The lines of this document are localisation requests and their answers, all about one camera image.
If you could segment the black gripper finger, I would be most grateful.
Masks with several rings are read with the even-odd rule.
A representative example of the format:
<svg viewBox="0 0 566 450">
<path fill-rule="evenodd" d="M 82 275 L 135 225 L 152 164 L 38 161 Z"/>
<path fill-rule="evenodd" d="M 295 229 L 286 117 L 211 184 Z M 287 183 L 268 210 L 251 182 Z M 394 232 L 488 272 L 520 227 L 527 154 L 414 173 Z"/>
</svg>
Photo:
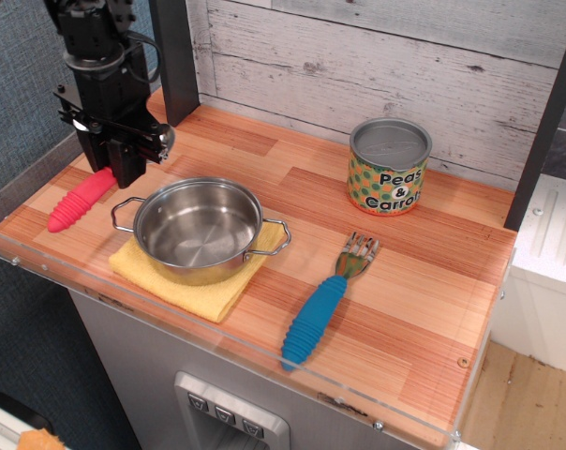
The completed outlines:
<svg viewBox="0 0 566 450">
<path fill-rule="evenodd" d="M 94 173 L 110 166 L 109 153 L 101 133 L 78 130 L 77 137 Z"/>
<path fill-rule="evenodd" d="M 110 140 L 107 143 L 112 174 L 119 188 L 128 188 L 146 172 L 146 160 L 125 142 Z"/>
</svg>

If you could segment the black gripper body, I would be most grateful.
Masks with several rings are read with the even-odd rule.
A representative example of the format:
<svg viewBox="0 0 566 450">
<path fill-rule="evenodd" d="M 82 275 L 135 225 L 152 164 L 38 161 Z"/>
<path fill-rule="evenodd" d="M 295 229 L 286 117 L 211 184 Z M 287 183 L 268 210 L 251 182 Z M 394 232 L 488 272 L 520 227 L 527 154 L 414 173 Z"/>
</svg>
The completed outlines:
<svg viewBox="0 0 566 450">
<path fill-rule="evenodd" d="M 75 84 L 58 87 L 61 119 L 76 130 L 105 138 L 149 136 L 159 123 L 147 110 L 151 80 L 142 45 L 119 44 L 108 56 L 89 59 L 66 52 Z"/>
</svg>

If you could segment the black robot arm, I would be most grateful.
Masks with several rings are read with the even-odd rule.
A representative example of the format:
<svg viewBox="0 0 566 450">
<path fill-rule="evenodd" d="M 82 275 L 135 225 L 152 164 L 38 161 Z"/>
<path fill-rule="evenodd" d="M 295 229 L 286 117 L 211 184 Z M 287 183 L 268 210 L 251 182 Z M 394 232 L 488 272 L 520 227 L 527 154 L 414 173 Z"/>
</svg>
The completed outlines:
<svg viewBox="0 0 566 450">
<path fill-rule="evenodd" d="M 65 44 L 74 84 L 60 84 L 60 118 L 73 126 L 94 172 L 112 171 L 120 188 L 167 159 L 174 130 L 147 109 L 156 76 L 147 70 L 144 45 L 155 42 L 131 30 L 129 1 L 48 1 Z"/>
</svg>

